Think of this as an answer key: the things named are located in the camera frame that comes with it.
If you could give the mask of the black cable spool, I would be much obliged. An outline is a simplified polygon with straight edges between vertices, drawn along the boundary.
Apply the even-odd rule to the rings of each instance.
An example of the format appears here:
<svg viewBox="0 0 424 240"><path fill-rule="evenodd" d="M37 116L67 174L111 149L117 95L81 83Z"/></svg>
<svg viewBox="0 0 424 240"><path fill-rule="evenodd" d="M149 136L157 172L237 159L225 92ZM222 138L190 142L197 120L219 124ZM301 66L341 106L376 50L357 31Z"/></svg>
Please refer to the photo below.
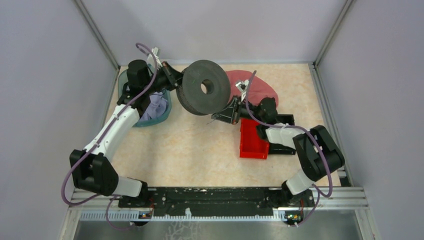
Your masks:
<svg viewBox="0 0 424 240"><path fill-rule="evenodd" d="M189 113L205 116L221 111L229 102L230 80L221 66L211 60L197 60L182 72L177 98Z"/></svg>

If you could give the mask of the red plastic bin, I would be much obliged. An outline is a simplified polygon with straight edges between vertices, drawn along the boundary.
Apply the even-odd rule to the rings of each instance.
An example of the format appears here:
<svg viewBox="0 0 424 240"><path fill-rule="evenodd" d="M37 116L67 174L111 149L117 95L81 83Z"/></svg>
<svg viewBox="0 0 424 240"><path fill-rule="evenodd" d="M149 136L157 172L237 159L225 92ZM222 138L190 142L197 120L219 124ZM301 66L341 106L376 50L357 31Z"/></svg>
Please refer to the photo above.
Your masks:
<svg viewBox="0 0 424 240"><path fill-rule="evenodd" d="M269 143L261 139L257 133L260 124L252 119L241 119L239 157L244 159L266 160L269 154Z"/></svg>

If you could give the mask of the black plastic bin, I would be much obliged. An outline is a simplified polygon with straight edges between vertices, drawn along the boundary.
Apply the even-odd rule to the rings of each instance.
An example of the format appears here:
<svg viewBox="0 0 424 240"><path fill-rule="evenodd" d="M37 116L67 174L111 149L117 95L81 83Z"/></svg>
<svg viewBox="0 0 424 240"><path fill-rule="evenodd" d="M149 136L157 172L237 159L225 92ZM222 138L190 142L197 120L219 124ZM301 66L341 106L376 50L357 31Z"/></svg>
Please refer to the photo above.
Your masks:
<svg viewBox="0 0 424 240"><path fill-rule="evenodd" d="M283 123L287 125L295 125L295 119L292 114L278 114L276 117L276 123ZM288 146L269 143L268 154L269 155L295 155L296 150Z"/></svg>

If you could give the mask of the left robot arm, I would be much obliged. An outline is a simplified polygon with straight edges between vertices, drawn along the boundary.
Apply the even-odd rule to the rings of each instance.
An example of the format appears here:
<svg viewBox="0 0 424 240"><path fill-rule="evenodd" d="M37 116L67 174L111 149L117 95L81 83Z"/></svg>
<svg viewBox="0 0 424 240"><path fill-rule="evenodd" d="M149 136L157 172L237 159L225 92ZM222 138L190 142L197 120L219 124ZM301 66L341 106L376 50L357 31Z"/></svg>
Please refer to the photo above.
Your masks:
<svg viewBox="0 0 424 240"><path fill-rule="evenodd" d="M75 188L97 196L127 196L138 207L149 203L147 183L120 176L112 159L130 129L146 113L151 96L172 91L181 85L183 74L167 62L158 66L133 60L123 72L121 95L110 119L82 150L69 156Z"/></svg>

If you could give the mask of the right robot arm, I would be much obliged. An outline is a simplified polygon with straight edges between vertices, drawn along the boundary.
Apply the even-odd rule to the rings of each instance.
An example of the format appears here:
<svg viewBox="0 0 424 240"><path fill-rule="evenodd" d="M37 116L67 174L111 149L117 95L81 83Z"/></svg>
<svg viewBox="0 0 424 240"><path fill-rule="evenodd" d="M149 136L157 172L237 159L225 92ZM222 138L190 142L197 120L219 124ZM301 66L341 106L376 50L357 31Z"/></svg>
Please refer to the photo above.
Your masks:
<svg viewBox="0 0 424 240"><path fill-rule="evenodd" d="M295 150L301 169L283 182L281 199L287 206L295 206L302 193L324 177L345 165L345 157L328 130L317 125L313 128L284 123L277 111L273 97L263 98L253 105L235 96L221 111L212 114L213 120L236 124L240 119L250 119L258 125L255 135L274 145Z"/></svg>

